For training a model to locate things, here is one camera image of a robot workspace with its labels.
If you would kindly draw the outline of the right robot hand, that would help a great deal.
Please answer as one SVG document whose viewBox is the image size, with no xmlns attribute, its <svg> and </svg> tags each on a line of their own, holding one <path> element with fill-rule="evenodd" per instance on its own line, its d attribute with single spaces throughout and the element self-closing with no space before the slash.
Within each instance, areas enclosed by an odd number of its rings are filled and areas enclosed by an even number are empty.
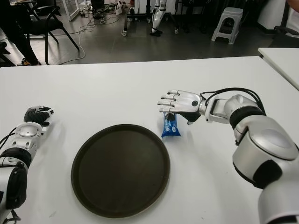
<svg viewBox="0 0 299 224">
<path fill-rule="evenodd" d="M 201 98 L 198 94 L 182 91 L 170 90 L 157 102 L 161 106 L 160 112 L 179 114 L 191 125 L 201 116 L 199 106 Z"/>
</svg>

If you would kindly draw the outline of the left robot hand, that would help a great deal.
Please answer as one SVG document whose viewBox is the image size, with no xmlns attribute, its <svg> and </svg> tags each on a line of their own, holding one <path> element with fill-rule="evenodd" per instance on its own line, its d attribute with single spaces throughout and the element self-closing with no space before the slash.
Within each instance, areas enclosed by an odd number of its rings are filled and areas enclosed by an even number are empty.
<svg viewBox="0 0 299 224">
<path fill-rule="evenodd" d="M 43 127 L 47 127 L 50 123 L 47 121 L 54 114 L 53 109 L 45 106 L 35 106 L 27 109 L 24 115 L 24 122 L 35 122 Z"/>
</svg>

